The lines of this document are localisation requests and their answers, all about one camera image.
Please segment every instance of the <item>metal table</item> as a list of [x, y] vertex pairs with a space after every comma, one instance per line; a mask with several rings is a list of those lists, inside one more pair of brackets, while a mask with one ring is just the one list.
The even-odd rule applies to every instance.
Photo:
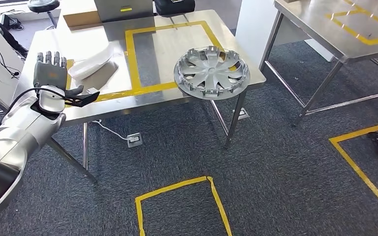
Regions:
[[[207, 10], [173, 17], [110, 22], [72, 31], [39, 31], [34, 36], [14, 97], [32, 87], [36, 53], [59, 51], [67, 59], [80, 61], [101, 51], [109, 42], [115, 42], [115, 51], [106, 65], [81, 82], [68, 80], [68, 87], [83, 84], [85, 90], [93, 87], [101, 91], [98, 100], [85, 108], [67, 107], [64, 110], [67, 116], [64, 125], [83, 124], [83, 164], [55, 140], [49, 143], [93, 181], [95, 178], [88, 172], [87, 122], [196, 100], [178, 89], [174, 82], [173, 68], [187, 50], [209, 45], [234, 50], [250, 65], [251, 81], [247, 90], [259, 88], [266, 81], [216, 12]], [[211, 101], [227, 135], [226, 147], [234, 135], [247, 90], [238, 96], [230, 128]]]
[[[303, 108], [294, 126], [306, 115], [378, 98], [378, 94], [375, 94], [310, 110], [344, 64], [371, 59], [378, 65], [378, 0], [297, 0], [291, 3], [275, 0], [275, 7], [278, 14], [260, 63], [260, 71], [263, 72], [267, 65]], [[268, 61], [284, 16], [338, 59], [308, 103], [300, 99]]]

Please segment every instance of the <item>yellow tape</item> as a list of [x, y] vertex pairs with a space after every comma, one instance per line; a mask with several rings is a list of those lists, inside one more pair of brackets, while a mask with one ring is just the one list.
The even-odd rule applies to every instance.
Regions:
[[217, 202], [218, 209], [220, 210], [222, 221], [225, 225], [225, 230], [227, 230], [228, 236], [232, 236], [231, 227], [229, 226], [227, 215], [225, 214], [224, 207], [222, 206], [221, 199], [218, 196], [218, 192], [215, 188], [214, 182], [212, 181], [212, 177], [208, 177], [209, 182], [211, 182], [211, 189], [212, 189], [212, 195], [215, 198], [215, 202]]
[[140, 236], [146, 235], [143, 228], [143, 209], [141, 208], [141, 200], [135, 199], [135, 207], [137, 208], [138, 227], [140, 229]]
[[189, 185], [189, 184], [199, 183], [199, 182], [202, 182], [202, 181], [205, 181], [205, 180], [206, 180], [206, 176], [185, 180], [183, 182], [175, 183], [175, 184], [172, 184], [170, 186], [167, 186], [167, 187], [155, 190], [153, 192], [141, 195], [141, 196], [137, 197], [136, 200], [142, 201], [142, 200], [145, 200], [147, 198], [158, 195], [160, 193], [164, 193], [164, 192], [167, 192], [167, 191], [170, 191], [170, 190], [173, 190], [173, 189], [176, 189], [176, 188], [180, 188], [180, 187], [183, 187], [183, 186], [186, 186], [186, 185]]
[[228, 234], [228, 236], [232, 236], [232, 232], [231, 232], [231, 228], [229, 226], [228, 218], [225, 214], [224, 207], [222, 206], [222, 203], [221, 203], [220, 197], [218, 195], [218, 192], [215, 188], [213, 179], [212, 179], [212, 177], [207, 177], [207, 176], [185, 180], [185, 181], [175, 183], [175, 184], [172, 184], [170, 186], [167, 186], [167, 187], [146, 193], [146, 194], [141, 195], [139, 197], [136, 197], [135, 198], [135, 206], [137, 208], [138, 228], [140, 230], [140, 236], [146, 235], [145, 232], [144, 232], [144, 227], [143, 227], [143, 210], [142, 210], [142, 207], [141, 207], [141, 201], [142, 200], [153, 197], [153, 196], [158, 195], [160, 193], [164, 193], [164, 192], [167, 192], [167, 191], [170, 191], [170, 190], [174, 190], [174, 189], [186, 186], [186, 185], [203, 182], [203, 181], [206, 181], [206, 180], [209, 180], [209, 182], [211, 183], [212, 195], [214, 196], [215, 202], [217, 203], [218, 209], [220, 210], [220, 215], [221, 215], [222, 221], [224, 222], [227, 234]]
[[132, 31], [125, 31], [126, 38], [126, 51], [128, 52], [128, 63], [129, 63], [129, 77], [131, 79], [132, 89], [139, 89], [141, 87], [140, 75], [138, 73], [137, 66], [137, 56], [135, 55], [134, 48], [134, 38], [132, 36]]
[[[66, 62], [66, 68], [67, 68], [67, 70], [69, 70], [73, 66], [73, 64], [74, 64], [74, 60], [73, 59], [67, 60], [67, 62]], [[71, 86], [71, 76], [68, 73], [67, 74], [67, 81], [66, 81], [66, 90], [69, 90], [70, 86]]]
[[132, 11], [132, 8], [131, 7], [121, 8], [121, 12], [125, 12], [125, 11]]
[[126, 91], [113, 92], [113, 93], [108, 93], [108, 94], [101, 94], [99, 95], [98, 99], [95, 102], [106, 101], [106, 100], [121, 98], [121, 97], [143, 95], [146, 93], [158, 92], [158, 91], [174, 89], [174, 88], [177, 88], [176, 82], [141, 87], [140, 89], [134, 89], [134, 90], [126, 90]]
[[362, 14], [367, 15], [368, 17], [373, 18], [375, 21], [378, 22], [378, 17], [375, 16], [375, 15], [373, 15], [370, 11], [362, 8], [361, 6], [355, 4], [354, 2], [352, 2], [350, 0], [344, 0], [344, 1], [347, 2], [348, 4], [350, 4], [351, 6], [353, 6], [354, 8], [356, 8], [357, 10], [337, 12], [337, 13], [333, 13], [333, 14], [326, 14], [325, 17], [329, 18], [332, 22], [334, 22], [336, 25], [340, 26], [342, 29], [344, 29], [349, 34], [351, 34], [354, 37], [356, 37], [362, 43], [367, 44], [367, 45], [376, 45], [376, 44], [378, 44], [378, 38], [367, 39], [366, 37], [361, 36], [359, 33], [355, 32], [353, 29], [351, 29], [350, 27], [348, 27], [345, 24], [343, 24], [341, 21], [335, 19], [335, 17], [338, 17], [338, 16], [345, 16], [345, 15], [352, 15], [352, 14], [362, 13]]
[[371, 189], [371, 191], [377, 196], [378, 198], [378, 188], [370, 181], [366, 174], [357, 166], [357, 164], [352, 160], [352, 158], [344, 151], [344, 149], [340, 146], [339, 142], [349, 140], [358, 136], [362, 136], [368, 134], [370, 132], [378, 131], [378, 125], [362, 130], [358, 130], [349, 134], [344, 134], [335, 138], [330, 138], [330, 142], [335, 147], [335, 149], [340, 153], [340, 155], [346, 160], [346, 162], [353, 168], [353, 170], [357, 173], [357, 175], [366, 183], [366, 185]]
[[120, 98], [120, 97], [125, 97], [125, 96], [140, 95], [140, 94], [156, 92], [160, 90], [177, 88], [177, 85], [174, 82], [148, 86], [148, 87], [141, 87], [133, 35], [137, 33], [153, 32], [153, 31], [159, 31], [159, 30], [175, 29], [179, 27], [188, 27], [188, 26], [196, 26], [196, 25], [202, 26], [202, 28], [204, 29], [205, 33], [208, 35], [210, 41], [212, 42], [214, 46], [222, 48], [222, 45], [218, 41], [217, 37], [215, 37], [214, 33], [212, 32], [211, 28], [209, 27], [206, 21], [187, 22], [187, 23], [174, 24], [174, 25], [168, 25], [168, 26], [126, 30], [125, 31], [126, 50], [127, 50], [127, 55], [128, 55], [129, 76], [131, 79], [132, 89], [128, 91], [107, 94], [107, 96], [102, 97], [102, 100]]

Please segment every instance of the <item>chair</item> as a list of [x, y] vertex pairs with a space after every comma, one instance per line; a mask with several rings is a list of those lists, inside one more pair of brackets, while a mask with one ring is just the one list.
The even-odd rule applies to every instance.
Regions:
[[60, 6], [59, 0], [30, 0], [28, 2], [28, 8], [32, 12], [36, 12], [36, 13], [47, 12], [48, 16], [50, 17], [51, 23], [53, 24], [47, 29], [57, 27], [57, 21], [54, 18], [53, 14], [51, 14], [51, 11], [56, 9], [59, 6]]

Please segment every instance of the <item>carpet floor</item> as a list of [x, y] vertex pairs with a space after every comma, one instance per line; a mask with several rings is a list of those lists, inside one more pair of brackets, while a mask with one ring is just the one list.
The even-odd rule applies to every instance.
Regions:
[[[304, 42], [276, 47], [270, 61], [307, 101], [333, 67]], [[49, 147], [28, 160], [24, 185], [0, 214], [0, 236], [137, 236], [135, 198], [187, 179], [211, 176], [235, 236], [378, 236], [378, 198], [329, 142], [378, 125], [378, 99], [305, 117], [272, 75], [249, 91], [230, 149], [208, 101], [104, 120], [126, 143], [89, 125], [91, 185]], [[370, 61], [343, 67], [316, 107], [378, 92]], [[236, 99], [217, 102], [229, 123]], [[54, 137], [81, 158], [82, 126]], [[364, 137], [341, 143], [378, 187], [378, 157]], [[208, 181], [142, 202], [147, 236], [227, 235]]]

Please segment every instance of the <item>robotic arm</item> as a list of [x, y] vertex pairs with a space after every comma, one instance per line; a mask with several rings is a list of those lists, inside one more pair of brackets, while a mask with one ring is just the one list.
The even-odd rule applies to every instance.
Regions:
[[[66, 58], [51, 52], [44, 58], [38, 54], [34, 73], [34, 88], [18, 96], [9, 107], [0, 125], [0, 210], [5, 208], [21, 186], [28, 157], [41, 149], [66, 120], [64, 106], [83, 107], [94, 102], [99, 92], [79, 95], [83, 86], [66, 90]], [[35, 91], [19, 105], [27, 92]]]

